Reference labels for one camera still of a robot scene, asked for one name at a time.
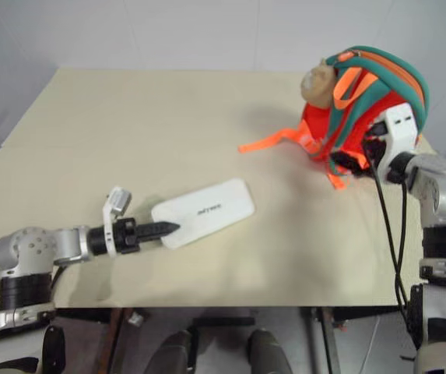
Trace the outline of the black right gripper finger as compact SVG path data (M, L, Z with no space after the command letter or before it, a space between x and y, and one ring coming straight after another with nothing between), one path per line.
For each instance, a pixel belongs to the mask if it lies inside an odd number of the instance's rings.
M346 169L354 176L365 175L364 161L359 162L354 156L346 152L334 152L331 154L331 159L336 166Z

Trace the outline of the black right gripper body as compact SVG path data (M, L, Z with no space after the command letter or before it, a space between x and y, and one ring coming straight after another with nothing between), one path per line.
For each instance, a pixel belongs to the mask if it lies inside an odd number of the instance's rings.
M374 123L363 136L363 153L367 159L367 172L388 170L387 140L388 128L385 122Z

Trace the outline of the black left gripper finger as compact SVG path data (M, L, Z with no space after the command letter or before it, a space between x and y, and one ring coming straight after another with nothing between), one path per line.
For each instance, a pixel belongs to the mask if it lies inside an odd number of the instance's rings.
M152 222L139 225L139 242L151 242L160 240L162 237L170 235L181 226L167 221Z

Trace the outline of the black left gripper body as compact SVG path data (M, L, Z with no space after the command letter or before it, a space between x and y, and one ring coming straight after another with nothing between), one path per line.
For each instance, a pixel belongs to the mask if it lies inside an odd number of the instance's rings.
M138 252L137 224L134 218L122 218L113 223L116 252L122 255Z

